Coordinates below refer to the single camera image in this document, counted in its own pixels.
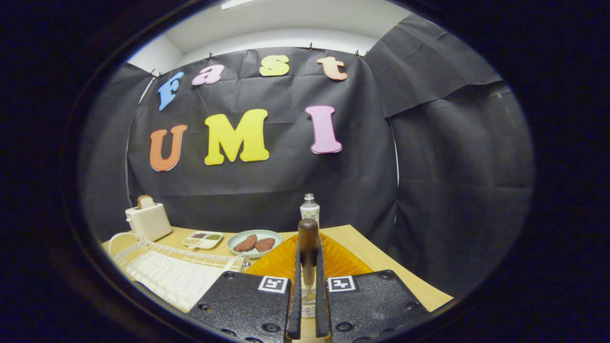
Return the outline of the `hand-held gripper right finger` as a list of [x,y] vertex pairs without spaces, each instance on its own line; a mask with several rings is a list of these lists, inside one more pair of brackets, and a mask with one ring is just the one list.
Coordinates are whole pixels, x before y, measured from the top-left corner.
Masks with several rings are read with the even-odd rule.
[[407,332],[429,310],[391,270],[330,275],[331,239],[318,240],[315,329],[328,343],[369,343]]

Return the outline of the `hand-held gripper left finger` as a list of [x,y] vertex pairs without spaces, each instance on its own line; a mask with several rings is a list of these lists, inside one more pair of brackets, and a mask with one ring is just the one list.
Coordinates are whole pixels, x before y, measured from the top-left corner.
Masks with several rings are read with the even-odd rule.
[[301,267],[297,236],[245,272],[225,271],[188,316],[232,343],[289,343],[300,338]]

